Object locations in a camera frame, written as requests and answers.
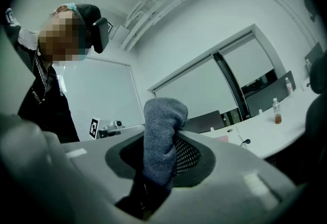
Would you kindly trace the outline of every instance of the paper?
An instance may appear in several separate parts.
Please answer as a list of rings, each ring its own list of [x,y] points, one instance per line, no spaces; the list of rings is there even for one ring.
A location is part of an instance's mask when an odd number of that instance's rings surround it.
[[[228,140],[228,136],[225,135],[225,136],[221,136],[221,137],[217,137],[215,138],[216,140],[219,140],[219,141],[222,141],[222,142],[229,142]]]
[[[84,154],[87,154],[87,151],[83,148],[80,148],[80,149],[76,149],[76,150],[67,152],[66,156],[67,156],[67,158],[71,159],[71,158],[75,158],[77,156],[84,155]]]

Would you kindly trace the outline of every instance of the black cable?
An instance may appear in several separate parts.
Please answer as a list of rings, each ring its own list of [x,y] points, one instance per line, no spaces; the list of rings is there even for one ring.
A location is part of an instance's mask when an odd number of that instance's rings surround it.
[[[243,141],[243,142],[241,143],[240,146],[242,146],[242,144],[244,144],[244,143],[246,143],[246,144],[250,144],[250,143],[251,143],[251,140],[250,140],[250,139],[246,139],[245,141]]]

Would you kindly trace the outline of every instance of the plastic bottle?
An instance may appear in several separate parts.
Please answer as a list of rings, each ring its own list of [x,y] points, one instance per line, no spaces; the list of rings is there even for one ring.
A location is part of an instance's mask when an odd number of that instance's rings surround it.
[[[281,124],[282,122],[281,106],[279,105],[277,98],[274,98],[273,101],[274,103],[272,104],[272,107],[274,109],[275,123]]]
[[[287,91],[288,91],[288,96],[291,96],[291,95],[293,95],[292,83],[290,82],[290,80],[288,78],[285,78],[285,81],[286,81],[286,88],[287,88]]]
[[[310,60],[308,60],[308,59],[306,59],[306,63],[307,63],[308,71],[310,72],[312,64],[311,64]]]

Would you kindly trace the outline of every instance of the white table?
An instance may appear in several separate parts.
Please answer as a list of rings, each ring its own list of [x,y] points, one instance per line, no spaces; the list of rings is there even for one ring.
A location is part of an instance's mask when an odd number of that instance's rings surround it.
[[[310,87],[295,90],[292,97],[282,100],[282,123],[275,124],[273,109],[236,124],[245,148],[261,158],[267,158],[294,143],[305,131],[306,114],[318,95]]]
[[[224,127],[224,128],[217,129],[214,131],[201,133],[201,135],[204,135],[204,136],[207,136],[210,138],[218,138],[218,137],[222,137],[222,136],[228,136],[228,142],[236,144],[236,145],[240,145],[243,142],[236,125]]]

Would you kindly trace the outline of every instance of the black mesh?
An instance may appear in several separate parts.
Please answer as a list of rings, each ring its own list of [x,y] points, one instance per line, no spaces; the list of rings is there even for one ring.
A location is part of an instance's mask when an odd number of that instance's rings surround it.
[[[140,134],[107,151],[106,163],[117,176],[133,180],[136,173],[142,172],[143,141]],[[174,145],[177,158],[173,187],[195,186],[212,172],[216,159],[208,147],[180,133],[174,136]]]
[[[186,141],[179,137],[174,138],[174,144],[176,146],[176,169],[177,175],[180,175],[198,164],[200,160],[200,152]]]

